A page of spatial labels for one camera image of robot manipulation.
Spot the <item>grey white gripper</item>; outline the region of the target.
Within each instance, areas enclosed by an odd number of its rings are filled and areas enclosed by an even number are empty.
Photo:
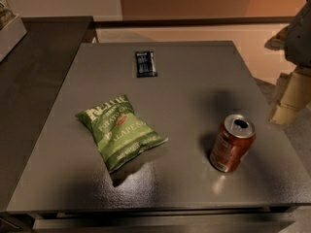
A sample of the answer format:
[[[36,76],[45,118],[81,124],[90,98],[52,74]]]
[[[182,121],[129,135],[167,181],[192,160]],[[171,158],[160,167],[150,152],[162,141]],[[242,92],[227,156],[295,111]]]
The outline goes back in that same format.
[[[290,74],[280,74],[268,116],[269,123],[288,126],[311,102],[311,0],[264,47],[285,50],[286,59],[299,65]]]

